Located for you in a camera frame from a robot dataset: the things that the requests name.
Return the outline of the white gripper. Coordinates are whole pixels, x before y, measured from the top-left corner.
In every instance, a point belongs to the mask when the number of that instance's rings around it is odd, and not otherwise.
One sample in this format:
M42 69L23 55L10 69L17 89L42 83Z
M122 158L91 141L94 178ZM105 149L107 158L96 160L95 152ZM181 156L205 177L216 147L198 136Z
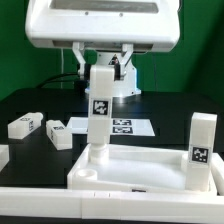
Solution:
M25 31L41 48L71 48L81 80L90 79L85 48L119 51L115 80L136 52L169 52L180 37L179 0L29 0Z

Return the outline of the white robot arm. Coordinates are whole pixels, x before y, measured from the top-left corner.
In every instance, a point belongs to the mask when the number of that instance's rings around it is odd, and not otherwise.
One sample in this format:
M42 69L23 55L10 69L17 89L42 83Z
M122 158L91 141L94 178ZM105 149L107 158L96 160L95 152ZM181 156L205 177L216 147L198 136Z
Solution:
M139 94L134 53L169 52L180 37L180 0L29 0L25 31L39 48L73 51L84 74L84 52L120 68L115 97Z

